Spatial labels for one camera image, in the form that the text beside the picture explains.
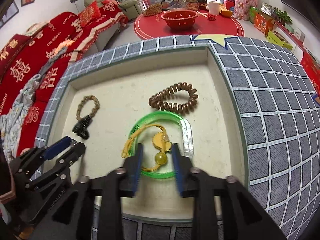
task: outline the yellow cord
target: yellow cord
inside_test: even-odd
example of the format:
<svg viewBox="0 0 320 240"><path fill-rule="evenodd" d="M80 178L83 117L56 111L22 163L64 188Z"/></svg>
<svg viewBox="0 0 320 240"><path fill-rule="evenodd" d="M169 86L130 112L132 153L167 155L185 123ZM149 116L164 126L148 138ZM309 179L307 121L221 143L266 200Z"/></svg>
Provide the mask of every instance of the yellow cord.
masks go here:
<svg viewBox="0 0 320 240"><path fill-rule="evenodd" d="M165 154L165 143L168 140L168 136L167 136L167 131L166 129L160 125L160 124L147 124L147 125L143 125L142 127L140 127L138 130L136 130L130 137L129 139L125 142L124 144L124 148L121 152L121 157L122 158L128 158L130 157L129 155L129 150L131 149L131 146L132 146L132 143L134 142L135 138L138 137L140 135L140 133L142 133L146 128L149 128L149 127L152 127L152 126L155 126L155 127L158 127L162 130L162 133L163 133L163 137L162 137L162 148L161 148L161 152ZM160 167L160 164L156 164L155 166L153 166L152 168L145 168L145 167L141 167L141 169L143 171L155 171L157 170L158 168Z"/></svg>

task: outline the yellow bead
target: yellow bead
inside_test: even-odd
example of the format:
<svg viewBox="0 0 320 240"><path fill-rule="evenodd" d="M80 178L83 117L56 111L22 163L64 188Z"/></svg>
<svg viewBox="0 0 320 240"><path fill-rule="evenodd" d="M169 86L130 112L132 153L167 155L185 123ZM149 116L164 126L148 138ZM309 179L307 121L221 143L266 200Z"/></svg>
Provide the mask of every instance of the yellow bead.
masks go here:
<svg viewBox="0 0 320 240"><path fill-rule="evenodd" d="M165 153L159 152L156 154L155 160L157 164L163 165L167 163L168 157Z"/></svg>

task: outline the potted plant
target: potted plant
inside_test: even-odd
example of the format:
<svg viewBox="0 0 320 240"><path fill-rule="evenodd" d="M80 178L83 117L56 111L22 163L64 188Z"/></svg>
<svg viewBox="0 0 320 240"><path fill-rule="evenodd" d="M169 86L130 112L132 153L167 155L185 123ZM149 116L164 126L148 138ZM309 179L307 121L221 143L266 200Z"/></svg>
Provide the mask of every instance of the potted plant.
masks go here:
<svg viewBox="0 0 320 240"><path fill-rule="evenodd" d="M289 17L288 13L286 11L281 11L279 8L274 9L274 14L277 16L276 19L284 26L286 23L291 24L292 20Z"/></svg>
<svg viewBox="0 0 320 240"><path fill-rule="evenodd" d="M281 22L280 22L280 23L281 23L283 26L284 26L286 23L287 23L287 24L291 24L291 23L292 23L292 20L291 20L291 18L289 17L289 15L287 14L286 11L282 12L280 18L281 18Z"/></svg>

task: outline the braided bracelet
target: braided bracelet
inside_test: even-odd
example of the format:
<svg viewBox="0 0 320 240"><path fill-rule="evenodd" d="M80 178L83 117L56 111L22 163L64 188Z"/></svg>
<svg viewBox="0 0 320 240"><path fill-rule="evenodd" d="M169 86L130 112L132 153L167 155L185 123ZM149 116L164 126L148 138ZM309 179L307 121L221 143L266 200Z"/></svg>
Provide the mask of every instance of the braided bracelet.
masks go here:
<svg viewBox="0 0 320 240"><path fill-rule="evenodd" d="M185 90L189 93L189 100L186 103L178 105L177 103L172 104L163 101L167 98L170 98L171 95L180 90ZM186 82L180 82L160 91L149 98L149 106L158 110L161 109L161 111L166 110L176 114L189 113L189 110L192 110L198 103L196 98L199 96L195 94L196 92L197 90L195 88L193 89L191 84L188 85Z"/></svg>
<svg viewBox="0 0 320 240"><path fill-rule="evenodd" d="M94 101L95 107L92 108L92 112L89 115L86 115L84 118L81 118L80 117L81 110L84 104L89 100ZM95 96L93 95L85 96L81 100L80 104L78 105L78 109L76 112L76 119L78 120L78 122L73 127L72 131L76 133L78 136L80 136L82 139L87 140L89 138L89 132L87 128L90 125L92 118L95 116L99 108L100 108L100 103Z"/></svg>

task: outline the red colander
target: red colander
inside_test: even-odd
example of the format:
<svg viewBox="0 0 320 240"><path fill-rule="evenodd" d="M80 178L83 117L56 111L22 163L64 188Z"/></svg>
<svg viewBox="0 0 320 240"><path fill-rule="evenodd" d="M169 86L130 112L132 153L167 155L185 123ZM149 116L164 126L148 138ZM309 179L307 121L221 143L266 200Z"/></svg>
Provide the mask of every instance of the red colander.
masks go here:
<svg viewBox="0 0 320 240"><path fill-rule="evenodd" d="M191 10L178 10L161 15L161 19L165 20L167 25L174 30L191 29L197 17L198 13Z"/></svg>

